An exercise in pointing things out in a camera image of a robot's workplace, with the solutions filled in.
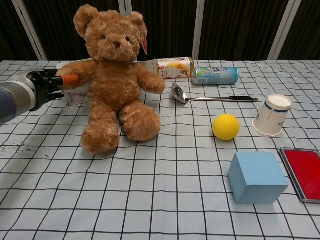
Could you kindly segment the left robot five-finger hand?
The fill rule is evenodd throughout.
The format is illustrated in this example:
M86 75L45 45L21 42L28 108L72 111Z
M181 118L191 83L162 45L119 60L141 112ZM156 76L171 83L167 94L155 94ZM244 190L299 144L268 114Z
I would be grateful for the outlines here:
M34 112L48 102L63 98L61 87L75 86L80 82L76 74L57 75L57 72L57 69L39 68L14 76L17 82L26 84L32 92L29 111Z

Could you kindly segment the brown teddy bear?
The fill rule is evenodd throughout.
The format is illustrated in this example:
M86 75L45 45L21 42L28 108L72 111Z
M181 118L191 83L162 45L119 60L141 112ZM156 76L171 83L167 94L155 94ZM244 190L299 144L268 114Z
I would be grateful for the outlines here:
M99 11L84 4L74 15L73 23L85 40L90 58L71 62L57 74L79 77L79 82L68 85L67 90L89 85L88 124L81 135L82 147L92 154L116 149L120 142L118 122L132 141L156 137L161 130L160 116L153 107L142 103L140 94L161 94L166 83L135 62L148 35L143 15L137 11L129 15Z

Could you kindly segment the yellow tea bottle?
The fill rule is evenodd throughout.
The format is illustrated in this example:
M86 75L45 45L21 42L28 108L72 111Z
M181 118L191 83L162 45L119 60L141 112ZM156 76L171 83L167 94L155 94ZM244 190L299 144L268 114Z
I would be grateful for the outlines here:
M157 73L164 80L190 78L194 73L194 60L191 57L157 59Z

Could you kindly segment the blue checked tablecloth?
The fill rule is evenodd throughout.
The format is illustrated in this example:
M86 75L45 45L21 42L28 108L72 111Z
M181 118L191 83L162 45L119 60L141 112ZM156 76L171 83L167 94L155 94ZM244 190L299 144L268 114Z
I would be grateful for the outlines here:
M234 201L228 172L236 152L279 148L320 153L320 60L217 61L236 67L231 86L176 82L189 97L258 98L256 103L175 101L142 93L161 119L148 142L127 139L103 155L80 144L87 104L52 101L0 126L0 240L320 240L320 204L300 201L290 184L273 203ZM277 136L255 130L253 119L271 94L291 108ZM213 121L234 115L239 133L214 136Z

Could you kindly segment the light blue drink can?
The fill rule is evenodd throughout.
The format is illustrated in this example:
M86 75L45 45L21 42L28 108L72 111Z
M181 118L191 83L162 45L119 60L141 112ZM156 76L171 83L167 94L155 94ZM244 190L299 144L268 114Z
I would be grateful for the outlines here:
M196 67L191 82L194 85L234 85L238 78L236 67Z

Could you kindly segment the yellow foam ball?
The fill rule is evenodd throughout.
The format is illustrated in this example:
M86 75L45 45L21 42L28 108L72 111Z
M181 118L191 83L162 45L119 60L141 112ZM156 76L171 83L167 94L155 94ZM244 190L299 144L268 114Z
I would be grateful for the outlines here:
M223 141L234 139L240 131L240 123L232 114L221 114L212 123L212 132L215 137Z

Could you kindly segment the light blue foam cube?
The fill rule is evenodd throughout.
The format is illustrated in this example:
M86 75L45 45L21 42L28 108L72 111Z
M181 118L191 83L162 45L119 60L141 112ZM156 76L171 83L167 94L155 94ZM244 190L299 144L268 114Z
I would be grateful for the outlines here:
M289 186L272 152L238 151L228 169L238 205L271 205Z

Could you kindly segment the white paper cup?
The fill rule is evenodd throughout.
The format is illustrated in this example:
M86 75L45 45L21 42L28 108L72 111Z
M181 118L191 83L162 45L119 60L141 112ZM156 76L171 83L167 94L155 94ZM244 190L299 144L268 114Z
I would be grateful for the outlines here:
M270 94L257 116L252 120L254 129L266 136L278 136L291 109L291 100L282 94Z

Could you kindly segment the red stamp pad case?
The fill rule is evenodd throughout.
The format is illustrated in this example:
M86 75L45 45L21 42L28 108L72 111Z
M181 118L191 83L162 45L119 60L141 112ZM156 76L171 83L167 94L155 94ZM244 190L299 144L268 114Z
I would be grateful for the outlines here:
M302 202L320 204L320 153L281 147L278 153Z

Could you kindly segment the white metal frame post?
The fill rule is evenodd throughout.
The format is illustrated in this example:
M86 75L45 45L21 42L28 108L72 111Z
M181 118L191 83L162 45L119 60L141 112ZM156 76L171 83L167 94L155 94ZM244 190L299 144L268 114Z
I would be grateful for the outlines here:
M39 61L47 61L47 54L45 53L44 47L40 41L39 35L35 29L35 26L32 22L30 14L26 8L26 5L23 0L11 0L15 11L22 23L22 26L26 32L26 35L30 41L30 44L35 52Z
M275 38L273 40L273 44L271 46L271 49L269 51L268 60L277 60L281 50L283 48L283 45L287 39L288 33L291 29L291 26L293 24L293 21L295 19L295 16L297 14L297 11L299 9L299 6L301 4L301 0L288 0L286 9L283 13L281 22L279 24L277 33L275 35Z
M193 45L192 45L193 60L199 59L205 2L206 0L197 0L194 34L193 34Z
M131 14L132 10L132 0L118 0L119 12L122 15Z

